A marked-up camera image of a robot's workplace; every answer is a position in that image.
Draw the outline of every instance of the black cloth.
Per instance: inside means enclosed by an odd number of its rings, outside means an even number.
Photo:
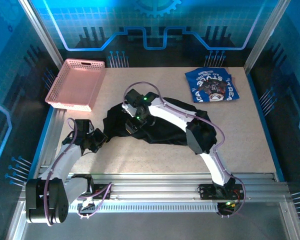
[[[194,106],[185,102],[164,97],[166,101],[192,112],[204,112],[197,110]],[[108,142],[113,137],[127,137],[132,136],[136,139],[141,139],[149,144],[173,144],[186,146],[186,133],[176,125],[157,117],[154,125],[145,124],[137,132],[130,134],[126,130],[127,119],[132,118],[128,113],[123,112],[122,103],[113,106],[107,112],[107,117],[103,119],[104,130],[103,133],[107,135]]]

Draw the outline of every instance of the pink plastic basket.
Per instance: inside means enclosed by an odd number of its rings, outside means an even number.
[[[103,61],[66,59],[45,101],[57,109],[91,112],[105,74]]]

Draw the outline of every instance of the glass panel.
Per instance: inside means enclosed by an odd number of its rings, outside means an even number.
[[[300,192],[300,1],[291,1],[251,76],[284,178]]]
[[[49,110],[47,70],[57,73],[19,2],[0,0],[0,239],[6,238]]]
[[[99,59],[109,67],[243,66],[277,3],[32,2],[64,59]]]

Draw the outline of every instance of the chip bag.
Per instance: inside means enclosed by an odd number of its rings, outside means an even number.
[[[194,103],[239,99],[232,76],[219,67],[200,67],[185,73]]]

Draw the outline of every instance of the work table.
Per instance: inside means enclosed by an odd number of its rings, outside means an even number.
[[[210,120],[225,134],[219,154],[234,173],[274,173],[276,171],[250,86],[242,67],[229,67],[240,99],[193,103],[185,73],[195,67],[108,68],[92,112],[67,110],[64,119],[90,119],[104,129],[107,111],[122,102],[125,89],[135,82],[155,84],[163,97],[174,98],[208,112]],[[151,86],[134,88],[141,94],[155,92]],[[71,131],[64,121],[58,148]],[[208,173],[202,158],[188,146],[148,144],[133,137],[114,137],[96,153],[82,156],[74,173]]]

